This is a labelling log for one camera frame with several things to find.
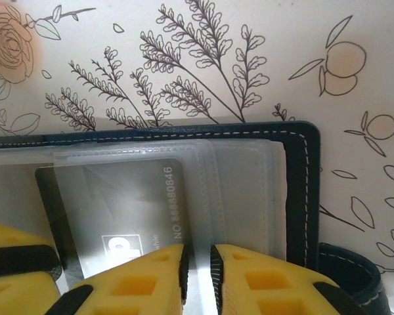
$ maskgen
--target black rubber edge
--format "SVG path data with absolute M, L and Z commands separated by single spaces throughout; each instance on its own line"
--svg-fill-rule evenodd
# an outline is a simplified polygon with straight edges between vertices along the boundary
M 223 259 L 216 246 L 210 249 L 210 274 L 215 290 L 216 307 L 218 315 L 222 314 L 222 285 L 223 285 Z
M 179 286 L 181 287 L 181 300 L 183 304 L 186 301 L 186 293 L 188 289 L 188 270 L 190 269 L 190 251 L 184 245 L 183 253 L 181 254 L 181 261 L 179 263 Z
M 92 291 L 93 286 L 89 284 L 70 290 L 63 294 L 45 315 L 75 315 Z
M 0 276 L 48 272 L 56 281 L 62 268 L 56 251 L 48 245 L 0 247 Z
M 316 282 L 314 287 L 340 315 L 368 315 L 343 289 L 326 282 Z

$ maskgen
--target card holder wallet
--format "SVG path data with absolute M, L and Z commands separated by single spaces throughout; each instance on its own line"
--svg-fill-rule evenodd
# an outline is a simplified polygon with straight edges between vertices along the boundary
M 350 292 L 352 297 L 371 314 L 389 314 L 385 291 L 380 283 L 380 275 L 375 266 L 365 258 L 334 248 L 331 245 L 321 245 L 318 250 L 318 203 L 320 177 L 320 134 L 318 129 L 306 122 L 280 123 L 246 123 L 230 125 L 202 125 L 184 127 L 163 127 L 141 130 L 101 131 L 94 133 L 72 133 L 61 135 L 28 135 L 0 137 L 0 151 L 11 155 L 13 150 L 29 150 L 36 148 L 61 147 L 88 142 L 124 142 L 124 141 L 159 141 L 184 139 L 268 139 L 283 143 L 286 151 L 286 259 L 313 270 L 321 270 L 325 275 Z M 23 172 L 0 166 L 0 177 L 23 176 Z M 8 190 L 8 185 L 0 189 Z M 18 197 L 38 192 L 24 191 Z M 46 223 L 47 219 L 39 213 L 33 214 L 37 222 Z M 9 225 L 17 226 L 17 218 L 6 218 Z M 326 266 L 333 261 L 334 266 L 341 263 L 347 271 L 354 270 L 351 263 L 359 261 L 367 270 L 362 276 L 369 283 L 359 287 L 353 280 L 348 280 L 349 272 L 335 274 L 336 269 Z

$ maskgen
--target wallet strap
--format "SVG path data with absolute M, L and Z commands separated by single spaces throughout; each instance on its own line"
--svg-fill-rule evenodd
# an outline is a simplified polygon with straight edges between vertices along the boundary
M 391 314 L 380 272 L 362 255 L 320 243 L 318 271 L 333 279 L 366 313 Z

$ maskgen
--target rose illustration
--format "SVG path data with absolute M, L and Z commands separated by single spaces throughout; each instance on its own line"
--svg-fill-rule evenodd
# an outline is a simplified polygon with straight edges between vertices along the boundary
M 32 74 L 32 36 L 8 13 L 0 13 L 0 79 L 19 83 Z

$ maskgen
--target white stitching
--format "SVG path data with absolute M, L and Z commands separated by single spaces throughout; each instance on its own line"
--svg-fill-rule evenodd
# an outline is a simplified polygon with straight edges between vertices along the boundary
M 365 303 L 362 303 L 361 305 L 368 305 L 372 301 L 375 301 L 378 297 L 380 297 L 380 294 L 382 293 L 382 291 L 383 291 L 383 286 L 381 285 L 381 287 L 378 290 L 378 292 L 373 297 L 371 297 L 369 300 L 367 300 Z
M 329 253 L 320 253 L 320 255 L 338 258 L 338 259 L 341 259 L 341 260 L 343 260 L 343 261 L 347 261 L 347 262 L 349 262 L 349 263 L 351 263 L 351 264 L 355 264 L 355 265 L 361 267 L 363 270 L 365 270 L 365 271 L 366 271 L 367 273 L 369 273 L 370 275 L 372 275 L 372 273 L 371 273 L 368 269 L 366 269 L 364 266 L 362 266 L 361 264 L 359 264 L 359 263 L 357 263 L 357 262 L 355 262 L 355 261 L 351 261 L 351 260 L 348 259 L 348 258 L 340 257 L 340 256 L 333 255 L 333 254 L 329 254 Z
M 233 133 L 230 132 L 224 132 L 224 133 L 204 133 L 204 135 L 209 136 L 209 135 L 215 135 L 215 136 L 220 136 L 220 135 L 258 135 L 260 134 L 261 131 L 235 131 Z M 295 133 L 293 131 L 280 131 L 280 133 L 286 133 L 289 135 L 294 135 L 294 136 L 299 136 L 303 139 L 303 143 L 305 146 L 305 159 L 306 159 L 306 166 L 305 166 L 305 266 L 307 266 L 307 256 L 308 256 L 308 183 L 309 183 L 309 156 L 308 156 L 308 143 L 307 139 L 303 134 L 300 133 Z M 195 137 L 196 135 L 202 135 L 202 133 L 191 133 L 187 135 L 178 135 L 178 134 L 172 134 L 172 135 L 162 135 L 162 138 L 166 137 L 177 137 L 177 138 L 183 138 L 183 137 Z M 87 138 L 87 139 L 79 139 L 79 140 L 58 140 L 58 141 L 43 141 L 43 142 L 23 142 L 23 143 L 0 143 L 0 147 L 6 147 L 6 146 L 29 146 L 32 144 L 74 144 L 74 143 L 80 143 L 80 142 L 91 142 L 91 141 L 105 141 L 105 140 L 125 140 L 125 139 L 152 139 L 152 138 L 159 138 L 161 135 L 150 135 L 150 136 L 128 136 L 128 137 L 118 137 L 118 138 Z

